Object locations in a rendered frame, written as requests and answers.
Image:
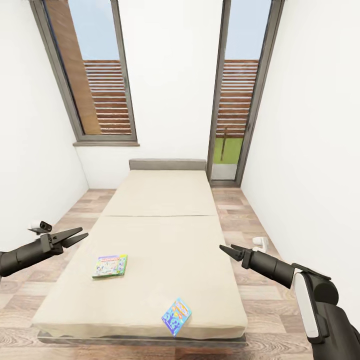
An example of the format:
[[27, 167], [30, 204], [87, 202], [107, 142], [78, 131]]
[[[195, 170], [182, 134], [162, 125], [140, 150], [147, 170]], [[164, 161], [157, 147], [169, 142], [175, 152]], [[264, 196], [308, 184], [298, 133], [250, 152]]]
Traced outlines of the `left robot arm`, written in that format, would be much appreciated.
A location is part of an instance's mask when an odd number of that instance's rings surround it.
[[52, 228], [52, 225], [43, 220], [33, 219], [29, 221], [26, 229], [33, 232], [34, 242], [12, 251], [0, 251], [0, 277], [8, 277], [54, 255], [61, 255], [64, 253], [63, 248], [68, 249], [89, 235], [86, 232], [74, 236], [83, 231], [82, 227], [48, 234]]

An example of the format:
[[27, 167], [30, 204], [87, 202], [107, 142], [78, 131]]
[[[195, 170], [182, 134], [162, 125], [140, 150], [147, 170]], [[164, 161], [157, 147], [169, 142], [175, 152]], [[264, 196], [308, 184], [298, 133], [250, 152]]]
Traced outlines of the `board game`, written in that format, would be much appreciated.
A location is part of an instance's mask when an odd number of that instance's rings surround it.
[[191, 314], [192, 311], [189, 307], [178, 297], [161, 319], [172, 335], [176, 337]]
[[92, 274], [93, 279], [123, 276], [125, 274], [127, 260], [127, 254], [99, 257]]

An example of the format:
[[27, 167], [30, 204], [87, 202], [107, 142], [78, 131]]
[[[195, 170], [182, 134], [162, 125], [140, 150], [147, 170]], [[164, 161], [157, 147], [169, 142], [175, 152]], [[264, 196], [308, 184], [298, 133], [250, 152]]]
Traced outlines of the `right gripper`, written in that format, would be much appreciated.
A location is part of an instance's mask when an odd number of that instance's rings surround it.
[[237, 262], [242, 261], [241, 267], [244, 269], [252, 269], [274, 281], [278, 258], [260, 251], [254, 251], [253, 248], [247, 249], [235, 244], [230, 247], [220, 245], [219, 248]]

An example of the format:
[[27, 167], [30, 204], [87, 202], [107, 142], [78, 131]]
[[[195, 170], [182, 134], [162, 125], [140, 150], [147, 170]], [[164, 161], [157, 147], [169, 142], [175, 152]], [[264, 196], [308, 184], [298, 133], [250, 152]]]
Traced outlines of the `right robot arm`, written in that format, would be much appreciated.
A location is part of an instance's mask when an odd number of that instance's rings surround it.
[[[254, 248], [235, 244], [219, 248], [241, 267], [276, 281], [288, 289], [292, 283], [300, 309], [305, 333], [312, 346], [313, 360], [360, 360], [360, 333], [350, 323], [344, 309], [337, 306], [339, 293], [332, 278], [318, 270], [298, 263], [292, 264], [268, 252], [267, 237], [252, 239]], [[294, 274], [298, 268], [301, 272]]]

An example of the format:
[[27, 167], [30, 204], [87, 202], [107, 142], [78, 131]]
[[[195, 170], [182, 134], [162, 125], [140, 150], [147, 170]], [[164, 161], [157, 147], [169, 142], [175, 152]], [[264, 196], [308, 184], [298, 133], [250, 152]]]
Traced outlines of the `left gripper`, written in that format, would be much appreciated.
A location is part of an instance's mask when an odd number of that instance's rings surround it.
[[61, 255], [64, 253], [63, 248], [68, 249], [89, 235], [86, 232], [74, 236], [82, 231], [82, 227], [77, 227], [54, 234], [42, 234], [39, 240], [19, 247], [16, 251], [16, 260], [23, 269], [26, 269], [54, 255]]

